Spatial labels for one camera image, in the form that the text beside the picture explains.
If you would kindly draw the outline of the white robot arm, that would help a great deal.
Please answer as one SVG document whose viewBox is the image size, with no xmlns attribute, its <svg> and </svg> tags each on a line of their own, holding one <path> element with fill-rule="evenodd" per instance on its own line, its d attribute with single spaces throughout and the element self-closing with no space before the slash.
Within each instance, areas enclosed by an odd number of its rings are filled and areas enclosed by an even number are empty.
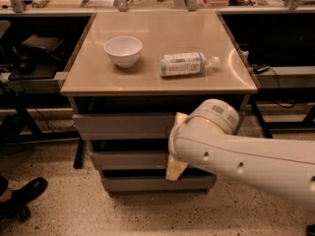
<svg viewBox="0 0 315 236">
<path fill-rule="evenodd" d="M 315 142 L 241 137 L 239 115 L 218 99 L 178 112 L 168 139 L 166 178 L 189 165 L 315 210 Z"/>
</svg>

